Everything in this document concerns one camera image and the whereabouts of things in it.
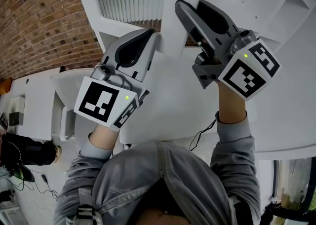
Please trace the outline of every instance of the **white table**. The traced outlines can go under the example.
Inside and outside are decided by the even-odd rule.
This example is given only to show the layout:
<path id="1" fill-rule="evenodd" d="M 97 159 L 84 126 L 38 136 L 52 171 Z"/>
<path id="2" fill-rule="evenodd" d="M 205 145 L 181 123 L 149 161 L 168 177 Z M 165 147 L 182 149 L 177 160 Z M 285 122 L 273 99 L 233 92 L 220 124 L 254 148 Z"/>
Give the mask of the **white table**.
<path id="1" fill-rule="evenodd" d="M 178 59 L 155 53 L 144 80 L 150 94 L 121 128 L 122 144 L 194 136 L 214 120 L 217 85 L 210 84 L 204 90 L 192 70 L 200 52 L 199 48 L 185 48 Z M 249 121 L 256 121 L 253 101 L 247 102 L 247 110 Z M 216 125 L 209 132 L 216 132 Z"/>
<path id="2" fill-rule="evenodd" d="M 0 97 L 0 112 L 4 112 L 9 119 L 10 100 L 17 96 L 25 98 L 25 106 L 23 125 L 9 127 L 9 132 L 34 139 L 51 140 L 55 88 L 50 77 L 59 72 L 60 68 L 55 68 L 12 82 L 10 92 Z"/>

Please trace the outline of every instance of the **black cable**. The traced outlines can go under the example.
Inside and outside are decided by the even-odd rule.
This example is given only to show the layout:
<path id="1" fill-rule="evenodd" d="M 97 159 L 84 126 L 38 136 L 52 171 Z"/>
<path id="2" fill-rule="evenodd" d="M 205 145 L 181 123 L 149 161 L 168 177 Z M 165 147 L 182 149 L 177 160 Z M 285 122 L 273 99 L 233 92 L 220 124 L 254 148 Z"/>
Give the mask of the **black cable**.
<path id="1" fill-rule="evenodd" d="M 201 139 L 201 135 L 202 135 L 204 132 L 206 132 L 207 130 L 210 130 L 210 129 L 214 126 L 215 122 L 216 122 L 216 119 L 215 119 L 207 128 L 205 128 L 204 130 L 201 130 L 201 131 L 198 131 L 198 132 L 197 132 L 197 134 L 194 136 L 193 140 L 192 140 L 191 143 L 190 143 L 189 151 L 193 151 L 193 150 L 198 146 L 199 140 Z M 192 145 L 193 141 L 195 140 L 195 138 L 197 137 L 197 135 L 198 135 L 197 143 L 196 143 L 196 145 L 191 149 L 191 145 Z"/>
<path id="2" fill-rule="evenodd" d="M 30 187 L 29 187 L 28 185 L 24 184 L 24 180 L 23 180 L 23 182 L 20 183 L 19 185 L 16 185 L 16 184 L 12 183 L 9 179 L 6 179 L 6 180 L 8 180 L 8 181 L 11 183 L 11 185 L 13 186 L 13 188 L 15 188 L 15 189 L 18 190 L 18 191 L 23 191 L 23 190 L 24 190 L 24 186 L 26 186 L 28 189 L 30 189 Z"/>
<path id="3" fill-rule="evenodd" d="M 9 171 L 7 174 L 1 175 L 0 178 L 6 176 L 6 175 L 8 175 L 8 174 L 10 174 L 12 171 L 14 171 L 14 169 L 11 170 L 11 171 Z"/>
<path id="4" fill-rule="evenodd" d="M 51 196 L 53 197 L 53 199 L 57 199 L 57 198 L 58 198 L 58 192 L 56 192 L 55 190 L 51 190 L 50 187 L 49 187 L 48 182 L 46 182 L 46 181 L 44 181 L 44 182 L 47 184 L 49 190 L 45 190 L 44 192 L 41 192 L 41 191 L 39 190 L 38 185 L 36 184 L 36 182 L 34 182 L 35 185 L 36 185 L 36 188 L 38 189 L 38 191 L 39 191 L 40 193 L 46 193 L 46 192 L 48 191 L 48 192 L 51 193 Z"/>
<path id="5" fill-rule="evenodd" d="M 36 184 L 36 182 L 34 182 L 34 184 L 36 185 L 36 188 L 38 189 L 38 191 L 40 193 L 46 193 L 48 191 L 48 192 L 51 193 L 51 196 L 53 197 L 53 199 L 57 199 L 58 198 L 58 193 L 55 190 L 51 190 L 48 184 L 47 184 L 47 186 L 48 186 L 49 190 L 45 190 L 44 192 L 40 191 L 40 189 L 39 189 L 38 185 Z"/>

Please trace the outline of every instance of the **brick wall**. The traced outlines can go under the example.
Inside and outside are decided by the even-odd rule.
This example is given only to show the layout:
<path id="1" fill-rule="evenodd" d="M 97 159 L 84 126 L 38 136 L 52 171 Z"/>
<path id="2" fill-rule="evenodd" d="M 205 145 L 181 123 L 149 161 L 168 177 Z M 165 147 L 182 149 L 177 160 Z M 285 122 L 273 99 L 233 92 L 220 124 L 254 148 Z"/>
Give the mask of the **brick wall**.
<path id="1" fill-rule="evenodd" d="M 0 0 L 0 79 L 93 67 L 101 57 L 81 0 Z"/>

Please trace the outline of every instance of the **hand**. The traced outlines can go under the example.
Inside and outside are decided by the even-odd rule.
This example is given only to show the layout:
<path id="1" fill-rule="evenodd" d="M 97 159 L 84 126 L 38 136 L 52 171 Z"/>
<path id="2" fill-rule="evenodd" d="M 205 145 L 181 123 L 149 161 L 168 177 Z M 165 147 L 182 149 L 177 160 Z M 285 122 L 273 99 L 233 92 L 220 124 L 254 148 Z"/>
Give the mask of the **hand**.
<path id="1" fill-rule="evenodd" d="M 219 90 L 219 120 L 233 124 L 247 116 L 245 100 L 222 82 L 217 82 Z"/>

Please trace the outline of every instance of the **gray hoodie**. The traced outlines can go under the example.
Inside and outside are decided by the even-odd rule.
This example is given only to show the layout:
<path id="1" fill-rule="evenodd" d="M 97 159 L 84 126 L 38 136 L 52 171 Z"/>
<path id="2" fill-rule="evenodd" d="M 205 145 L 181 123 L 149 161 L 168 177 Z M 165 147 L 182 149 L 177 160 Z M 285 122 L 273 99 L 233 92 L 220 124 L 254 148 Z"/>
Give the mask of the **gray hoodie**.
<path id="1" fill-rule="evenodd" d="M 67 172 L 55 224 L 65 225 L 66 217 L 76 214 L 79 188 L 87 188 L 105 225 L 125 225 L 144 193 L 160 178 L 191 224 L 237 224 L 237 197 L 249 204 L 253 219 L 259 219 L 260 192 L 248 119 L 236 124 L 217 121 L 217 132 L 220 141 L 210 166 L 187 149 L 166 142 L 142 143 L 109 159 L 112 150 L 99 149 L 87 140 Z"/>

